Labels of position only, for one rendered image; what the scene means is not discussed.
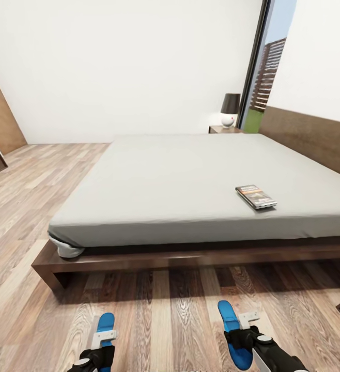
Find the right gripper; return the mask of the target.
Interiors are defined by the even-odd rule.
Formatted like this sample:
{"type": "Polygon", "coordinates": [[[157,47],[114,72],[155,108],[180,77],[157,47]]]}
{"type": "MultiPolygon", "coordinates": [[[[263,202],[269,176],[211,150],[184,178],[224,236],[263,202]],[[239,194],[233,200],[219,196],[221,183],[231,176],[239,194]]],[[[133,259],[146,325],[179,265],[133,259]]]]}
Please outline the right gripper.
{"type": "Polygon", "coordinates": [[[253,325],[246,330],[236,329],[230,330],[229,332],[224,331],[224,335],[228,344],[233,344],[235,350],[245,348],[248,352],[249,350],[246,346],[246,339],[248,338],[249,334],[260,334],[258,327],[253,325]]]}

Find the sandal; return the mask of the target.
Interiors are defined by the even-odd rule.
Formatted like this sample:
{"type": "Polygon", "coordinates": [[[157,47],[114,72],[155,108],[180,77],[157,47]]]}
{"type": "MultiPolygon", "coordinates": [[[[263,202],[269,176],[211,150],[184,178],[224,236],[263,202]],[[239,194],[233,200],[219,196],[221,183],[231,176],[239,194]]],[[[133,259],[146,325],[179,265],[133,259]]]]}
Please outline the sandal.
{"type": "MultiPolygon", "coordinates": [[[[230,330],[236,330],[240,328],[240,322],[233,310],[231,304],[226,301],[218,302],[218,309],[224,322],[224,328],[226,332],[230,330]]],[[[253,361],[253,355],[248,352],[245,348],[235,350],[233,344],[228,344],[228,349],[233,360],[233,363],[237,368],[242,371],[246,371],[251,367],[253,361]]]]}
{"type": "MultiPolygon", "coordinates": [[[[100,317],[97,332],[104,332],[113,330],[115,323],[115,316],[113,313],[105,313],[100,317]]],[[[112,342],[101,342],[102,347],[111,346],[112,342]]],[[[101,368],[99,372],[111,372],[111,367],[101,368]]]]}

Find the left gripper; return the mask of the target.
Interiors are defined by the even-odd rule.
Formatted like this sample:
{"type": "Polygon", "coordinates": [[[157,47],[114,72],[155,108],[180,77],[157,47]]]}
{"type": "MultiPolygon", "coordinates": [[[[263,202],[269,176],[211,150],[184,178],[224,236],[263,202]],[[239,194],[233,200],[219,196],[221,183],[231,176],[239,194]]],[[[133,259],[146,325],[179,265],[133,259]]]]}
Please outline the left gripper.
{"type": "Polygon", "coordinates": [[[114,358],[114,346],[105,346],[97,350],[84,350],[80,358],[86,356],[86,355],[96,355],[100,361],[100,368],[106,368],[111,367],[113,365],[113,358],[114,358]]]}

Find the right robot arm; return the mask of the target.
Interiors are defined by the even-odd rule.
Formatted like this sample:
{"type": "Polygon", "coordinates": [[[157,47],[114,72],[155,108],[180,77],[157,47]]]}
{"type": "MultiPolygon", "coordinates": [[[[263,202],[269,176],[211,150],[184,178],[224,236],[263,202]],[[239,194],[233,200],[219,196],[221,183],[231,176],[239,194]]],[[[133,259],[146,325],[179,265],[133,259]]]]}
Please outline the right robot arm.
{"type": "Polygon", "coordinates": [[[249,325],[260,319],[259,312],[238,314],[237,319],[241,323],[239,329],[224,331],[227,343],[233,344],[235,350],[245,348],[250,352],[261,372],[310,372],[297,356],[290,356],[271,336],[249,325]]]}

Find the hardback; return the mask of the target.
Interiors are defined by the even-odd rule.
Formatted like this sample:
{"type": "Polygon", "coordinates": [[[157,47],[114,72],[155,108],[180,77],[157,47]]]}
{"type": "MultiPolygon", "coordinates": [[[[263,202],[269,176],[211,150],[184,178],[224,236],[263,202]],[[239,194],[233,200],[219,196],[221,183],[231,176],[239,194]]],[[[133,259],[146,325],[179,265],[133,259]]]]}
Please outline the hardback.
{"type": "Polygon", "coordinates": [[[274,199],[272,199],[254,184],[236,187],[235,190],[255,209],[273,207],[277,205],[277,202],[274,199]]]}

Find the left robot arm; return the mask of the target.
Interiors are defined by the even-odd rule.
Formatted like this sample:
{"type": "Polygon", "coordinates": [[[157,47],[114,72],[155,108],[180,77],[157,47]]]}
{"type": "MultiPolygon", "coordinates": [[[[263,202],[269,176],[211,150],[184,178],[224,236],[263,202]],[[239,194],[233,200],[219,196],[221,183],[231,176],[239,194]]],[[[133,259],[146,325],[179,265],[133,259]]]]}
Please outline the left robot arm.
{"type": "Polygon", "coordinates": [[[94,333],[92,346],[84,350],[80,359],[73,363],[66,372],[99,372],[101,368],[111,367],[114,358],[114,346],[102,347],[101,342],[108,342],[119,338],[117,330],[94,333]]]}

